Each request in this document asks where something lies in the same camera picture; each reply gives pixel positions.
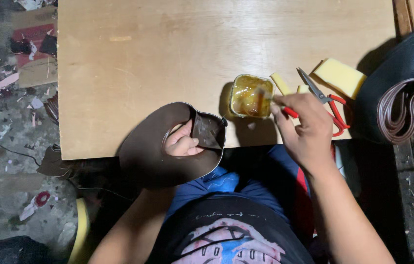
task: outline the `graphic print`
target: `graphic print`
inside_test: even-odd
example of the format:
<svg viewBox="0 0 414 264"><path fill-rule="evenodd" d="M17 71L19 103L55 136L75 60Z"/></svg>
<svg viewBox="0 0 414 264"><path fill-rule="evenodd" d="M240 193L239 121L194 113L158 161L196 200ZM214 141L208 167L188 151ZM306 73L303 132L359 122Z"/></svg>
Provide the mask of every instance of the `graphic print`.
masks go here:
<svg viewBox="0 0 414 264"><path fill-rule="evenodd" d="M191 243L174 264L280 264L280 254L285 254L254 227L235 219L218 219L190 235Z"/></svg>

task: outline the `black t-shirt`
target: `black t-shirt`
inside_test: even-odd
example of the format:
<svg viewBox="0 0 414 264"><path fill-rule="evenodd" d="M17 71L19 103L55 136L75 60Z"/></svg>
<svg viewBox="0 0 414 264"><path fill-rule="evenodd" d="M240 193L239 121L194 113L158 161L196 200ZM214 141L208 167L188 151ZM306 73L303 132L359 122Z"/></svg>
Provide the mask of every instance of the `black t-shirt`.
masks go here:
<svg viewBox="0 0 414 264"><path fill-rule="evenodd" d="M277 213L237 196L191 201L162 226L147 263L314 263Z"/></svg>

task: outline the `brush handle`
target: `brush handle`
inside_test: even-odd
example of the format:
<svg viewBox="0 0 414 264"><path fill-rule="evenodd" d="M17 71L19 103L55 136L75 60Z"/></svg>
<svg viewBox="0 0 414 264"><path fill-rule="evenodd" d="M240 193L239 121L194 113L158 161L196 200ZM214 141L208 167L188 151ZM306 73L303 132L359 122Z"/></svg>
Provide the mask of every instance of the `brush handle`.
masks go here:
<svg viewBox="0 0 414 264"><path fill-rule="evenodd" d="M293 111L292 108L290 108L288 106L282 106L281 109L282 109L282 111L284 113L286 113L290 117L292 117L292 118L298 118L297 112Z"/></svg>

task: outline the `plywood board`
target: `plywood board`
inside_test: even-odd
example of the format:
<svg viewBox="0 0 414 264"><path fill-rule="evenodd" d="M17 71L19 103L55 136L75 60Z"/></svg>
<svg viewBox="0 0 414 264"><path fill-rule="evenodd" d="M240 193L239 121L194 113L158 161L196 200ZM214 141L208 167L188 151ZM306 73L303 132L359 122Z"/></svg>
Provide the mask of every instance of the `plywood board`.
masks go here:
<svg viewBox="0 0 414 264"><path fill-rule="evenodd" d="M63 159L114 156L173 101L221 116L239 74L277 71L297 87L296 67L327 57L356 67L395 36L387 0L74 0L60 3L59 27ZM272 120L250 123L230 122L226 147L281 143Z"/></svg>

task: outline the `glue brush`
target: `glue brush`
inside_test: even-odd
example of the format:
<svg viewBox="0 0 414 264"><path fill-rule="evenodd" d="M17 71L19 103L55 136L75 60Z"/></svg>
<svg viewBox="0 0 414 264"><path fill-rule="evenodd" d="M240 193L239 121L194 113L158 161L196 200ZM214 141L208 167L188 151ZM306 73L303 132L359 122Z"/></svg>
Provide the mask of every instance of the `glue brush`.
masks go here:
<svg viewBox="0 0 414 264"><path fill-rule="evenodd" d="M269 99L272 100L273 99L273 95L272 93L266 91L263 87L259 86L256 88L256 90L254 91L254 93L260 94L261 96L258 96L259 98L265 98L265 99ZM298 118L298 114L297 112L293 111L292 108L288 107L288 106L280 106L280 109L286 113L287 115L289 115L292 118Z"/></svg>

